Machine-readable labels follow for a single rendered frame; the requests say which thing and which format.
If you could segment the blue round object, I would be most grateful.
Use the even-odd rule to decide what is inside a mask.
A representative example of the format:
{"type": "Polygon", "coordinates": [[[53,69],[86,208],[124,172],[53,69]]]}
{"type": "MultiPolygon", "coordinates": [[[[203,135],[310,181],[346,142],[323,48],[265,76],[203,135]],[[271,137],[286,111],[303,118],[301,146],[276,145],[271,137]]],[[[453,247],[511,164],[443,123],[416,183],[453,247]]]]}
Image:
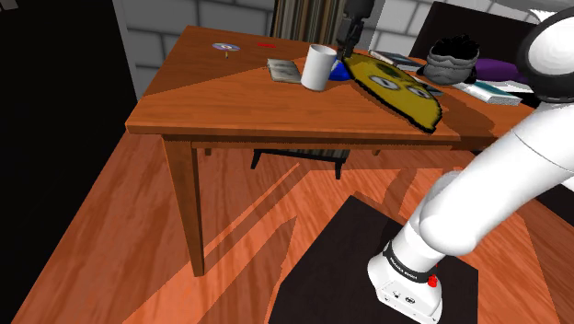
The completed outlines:
{"type": "Polygon", "coordinates": [[[331,67],[328,79],[330,81],[347,81],[352,79],[352,76],[348,72],[345,64],[342,61],[337,60],[331,67]]]}

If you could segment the striped curtain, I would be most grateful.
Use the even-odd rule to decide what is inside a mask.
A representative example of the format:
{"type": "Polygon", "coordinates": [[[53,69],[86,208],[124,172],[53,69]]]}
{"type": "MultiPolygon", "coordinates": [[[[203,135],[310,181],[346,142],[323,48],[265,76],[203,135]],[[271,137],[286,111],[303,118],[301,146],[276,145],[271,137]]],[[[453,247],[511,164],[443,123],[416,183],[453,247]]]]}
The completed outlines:
{"type": "Polygon", "coordinates": [[[275,0],[269,35],[335,45],[347,0],[275,0]]]}

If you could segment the white mug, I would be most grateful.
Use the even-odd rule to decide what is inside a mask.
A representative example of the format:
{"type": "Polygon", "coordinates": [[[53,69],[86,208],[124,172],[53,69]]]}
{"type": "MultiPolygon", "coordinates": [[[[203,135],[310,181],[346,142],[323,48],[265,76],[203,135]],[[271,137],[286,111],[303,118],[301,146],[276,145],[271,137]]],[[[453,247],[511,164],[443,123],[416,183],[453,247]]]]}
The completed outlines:
{"type": "Polygon", "coordinates": [[[321,44],[311,44],[305,59],[301,84],[310,90],[323,91],[336,59],[336,50],[321,44]]]}

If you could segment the dark book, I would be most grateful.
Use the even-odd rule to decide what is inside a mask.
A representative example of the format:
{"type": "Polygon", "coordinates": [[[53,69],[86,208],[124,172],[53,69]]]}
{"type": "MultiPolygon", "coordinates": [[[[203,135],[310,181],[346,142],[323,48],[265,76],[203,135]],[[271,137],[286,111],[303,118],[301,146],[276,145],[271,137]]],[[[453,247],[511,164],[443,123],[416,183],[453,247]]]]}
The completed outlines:
{"type": "Polygon", "coordinates": [[[384,61],[405,71],[416,72],[421,67],[423,67],[423,64],[413,61],[410,58],[398,53],[369,50],[369,54],[378,60],[384,61]]]}

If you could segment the grey book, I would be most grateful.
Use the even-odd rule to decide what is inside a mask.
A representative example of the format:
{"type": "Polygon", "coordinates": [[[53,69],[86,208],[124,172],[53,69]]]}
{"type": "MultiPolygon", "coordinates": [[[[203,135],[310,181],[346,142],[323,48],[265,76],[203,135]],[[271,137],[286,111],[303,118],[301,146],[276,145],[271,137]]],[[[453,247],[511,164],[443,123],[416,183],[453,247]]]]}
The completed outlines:
{"type": "Polygon", "coordinates": [[[268,59],[267,67],[271,79],[275,82],[301,83],[301,73],[293,61],[268,59]]]}

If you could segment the yellow flat board with eyes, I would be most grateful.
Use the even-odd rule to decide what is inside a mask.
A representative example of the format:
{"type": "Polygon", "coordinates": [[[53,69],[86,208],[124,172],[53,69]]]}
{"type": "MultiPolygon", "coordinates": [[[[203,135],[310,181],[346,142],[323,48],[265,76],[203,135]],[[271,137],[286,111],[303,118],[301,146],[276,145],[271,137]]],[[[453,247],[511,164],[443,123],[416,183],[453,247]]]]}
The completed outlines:
{"type": "Polygon", "coordinates": [[[354,80],[390,109],[425,133],[434,133],[442,118],[439,101],[411,75],[371,56],[354,52],[342,63],[354,80]]]}

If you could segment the black chair with striped seat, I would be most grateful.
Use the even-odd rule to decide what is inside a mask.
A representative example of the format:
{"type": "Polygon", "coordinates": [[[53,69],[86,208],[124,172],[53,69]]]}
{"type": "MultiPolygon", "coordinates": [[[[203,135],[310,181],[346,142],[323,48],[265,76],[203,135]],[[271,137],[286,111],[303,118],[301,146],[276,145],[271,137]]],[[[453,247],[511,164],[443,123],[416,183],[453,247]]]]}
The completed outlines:
{"type": "Polygon", "coordinates": [[[335,178],[341,178],[342,165],[347,161],[349,149],[255,149],[251,162],[251,169],[255,169],[262,154],[276,156],[290,156],[335,164],[335,178]]]}

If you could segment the brown wooden table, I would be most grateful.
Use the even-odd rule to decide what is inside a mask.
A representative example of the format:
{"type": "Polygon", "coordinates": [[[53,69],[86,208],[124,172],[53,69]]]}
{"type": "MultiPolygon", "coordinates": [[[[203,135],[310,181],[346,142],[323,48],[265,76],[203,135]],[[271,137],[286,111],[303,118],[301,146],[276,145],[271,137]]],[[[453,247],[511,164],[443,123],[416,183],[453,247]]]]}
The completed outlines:
{"type": "Polygon", "coordinates": [[[271,80],[268,59],[303,64],[307,52],[308,44],[298,40],[188,26],[127,119],[129,133],[163,140],[195,275],[205,272],[202,148],[472,151],[490,145],[530,112],[525,105],[490,105],[447,87],[440,100],[443,118],[434,133],[424,133],[351,81],[315,92],[271,80]],[[217,42],[240,50],[216,50],[217,42]]]}

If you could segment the white and teal book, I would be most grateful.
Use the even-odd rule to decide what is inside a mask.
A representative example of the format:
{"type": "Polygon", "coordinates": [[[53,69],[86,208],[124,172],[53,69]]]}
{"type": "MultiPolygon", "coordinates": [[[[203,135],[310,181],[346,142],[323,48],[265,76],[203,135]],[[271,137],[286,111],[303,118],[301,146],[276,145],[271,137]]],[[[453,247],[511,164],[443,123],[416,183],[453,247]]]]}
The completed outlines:
{"type": "Polygon", "coordinates": [[[478,98],[488,104],[517,106],[522,99],[484,82],[476,81],[474,84],[458,83],[453,87],[478,98]]]}

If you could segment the purple cushion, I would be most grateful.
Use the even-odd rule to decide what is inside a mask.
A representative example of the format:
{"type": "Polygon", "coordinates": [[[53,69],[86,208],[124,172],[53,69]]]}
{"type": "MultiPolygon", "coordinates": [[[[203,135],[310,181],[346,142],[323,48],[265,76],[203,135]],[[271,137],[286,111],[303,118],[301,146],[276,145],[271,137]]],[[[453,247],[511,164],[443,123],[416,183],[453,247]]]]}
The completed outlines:
{"type": "Polygon", "coordinates": [[[514,81],[528,85],[528,79],[522,75],[515,64],[489,58],[478,58],[475,64],[476,78],[484,81],[514,81]]]}

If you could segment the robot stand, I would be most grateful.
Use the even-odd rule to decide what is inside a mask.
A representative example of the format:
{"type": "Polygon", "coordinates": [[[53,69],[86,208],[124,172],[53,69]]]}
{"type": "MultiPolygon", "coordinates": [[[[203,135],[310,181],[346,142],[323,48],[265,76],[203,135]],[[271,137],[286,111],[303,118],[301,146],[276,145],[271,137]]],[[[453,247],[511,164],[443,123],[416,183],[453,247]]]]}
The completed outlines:
{"type": "Polygon", "coordinates": [[[280,286],[269,324],[477,324],[478,272],[350,196],[280,286]]]}

